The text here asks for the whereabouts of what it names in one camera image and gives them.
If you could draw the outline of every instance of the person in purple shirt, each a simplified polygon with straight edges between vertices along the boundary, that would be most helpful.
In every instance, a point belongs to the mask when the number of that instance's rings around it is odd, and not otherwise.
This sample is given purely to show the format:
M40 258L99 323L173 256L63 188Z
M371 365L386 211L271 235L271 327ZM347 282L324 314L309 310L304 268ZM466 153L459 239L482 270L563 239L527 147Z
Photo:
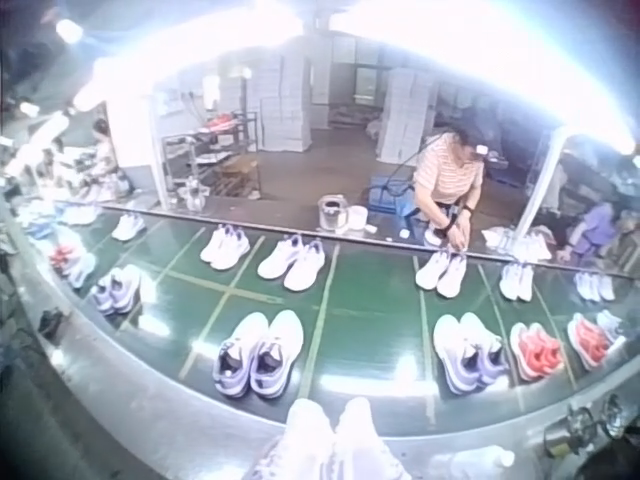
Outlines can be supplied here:
M585 266L591 262L619 234L635 228L635 221L623 219L622 213L623 207L617 201L593 207L577 225L567 229L566 241L557 238L560 247L556 253L558 261L574 266Z

